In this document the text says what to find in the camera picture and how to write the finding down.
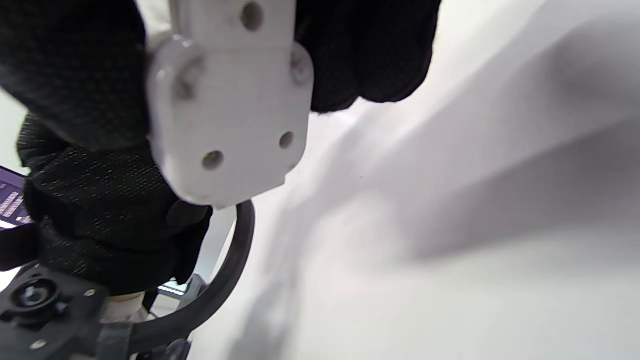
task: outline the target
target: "purple screen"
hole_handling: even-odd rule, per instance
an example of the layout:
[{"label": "purple screen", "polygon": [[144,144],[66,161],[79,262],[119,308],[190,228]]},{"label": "purple screen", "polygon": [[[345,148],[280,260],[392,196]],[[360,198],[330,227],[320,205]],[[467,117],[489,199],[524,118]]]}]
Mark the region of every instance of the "purple screen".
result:
[{"label": "purple screen", "polygon": [[0,230],[31,222],[22,201],[24,176],[0,167]]}]

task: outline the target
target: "white surface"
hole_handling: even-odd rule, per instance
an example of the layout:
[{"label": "white surface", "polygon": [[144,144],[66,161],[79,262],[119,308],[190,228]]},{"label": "white surface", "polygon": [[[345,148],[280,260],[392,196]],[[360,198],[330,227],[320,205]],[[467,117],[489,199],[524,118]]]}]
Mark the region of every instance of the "white surface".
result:
[{"label": "white surface", "polygon": [[446,0],[411,99],[312,117],[191,360],[640,356],[637,109],[563,67],[608,29],[552,46],[635,2],[542,3]]},{"label": "white surface", "polygon": [[264,13],[255,31],[241,22],[245,0],[178,4],[180,36],[150,64],[149,139],[177,195],[223,209],[280,186],[298,164],[313,68],[293,42],[294,0],[251,3]]}]

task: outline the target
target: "screw hole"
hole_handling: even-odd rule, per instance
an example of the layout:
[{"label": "screw hole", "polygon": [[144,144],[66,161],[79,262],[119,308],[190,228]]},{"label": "screw hole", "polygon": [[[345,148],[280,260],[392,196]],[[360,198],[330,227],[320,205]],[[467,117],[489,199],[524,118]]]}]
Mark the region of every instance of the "screw hole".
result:
[{"label": "screw hole", "polygon": [[264,20],[262,7],[253,1],[247,3],[242,9],[240,20],[247,30],[257,31],[262,26],[262,21]]},{"label": "screw hole", "polygon": [[289,146],[291,146],[292,143],[293,143],[293,133],[290,131],[287,133],[284,133],[284,135],[282,135],[282,137],[280,138],[281,149],[288,148]]},{"label": "screw hole", "polygon": [[209,154],[206,154],[202,159],[202,166],[211,171],[216,170],[222,165],[222,161],[224,161],[225,156],[222,155],[220,151],[212,151]]}]

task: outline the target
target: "white plastic part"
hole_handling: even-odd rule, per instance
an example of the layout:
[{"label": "white plastic part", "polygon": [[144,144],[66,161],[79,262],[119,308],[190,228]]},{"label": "white plastic part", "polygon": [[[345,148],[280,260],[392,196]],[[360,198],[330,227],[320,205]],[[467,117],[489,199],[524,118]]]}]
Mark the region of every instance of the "white plastic part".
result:
[{"label": "white plastic part", "polygon": [[221,209],[284,184],[305,150],[314,80],[293,40],[295,0],[176,1],[172,20],[147,80],[169,185]]}]

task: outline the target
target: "black glove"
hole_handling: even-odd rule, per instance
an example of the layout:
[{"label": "black glove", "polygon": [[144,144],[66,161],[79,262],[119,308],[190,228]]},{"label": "black glove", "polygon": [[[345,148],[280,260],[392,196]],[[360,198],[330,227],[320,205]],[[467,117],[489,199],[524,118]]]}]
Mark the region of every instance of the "black glove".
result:
[{"label": "black glove", "polygon": [[[300,1],[312,109],[409,96],[428,71],[439,4]],[[212,211],[176,198],[152,161],[145,45],[133,0],[0,0],[0,85],[30,110],[19,154],[35,220],[0,232],[0,270],[39,259],[114,295],[193,272]]]}]

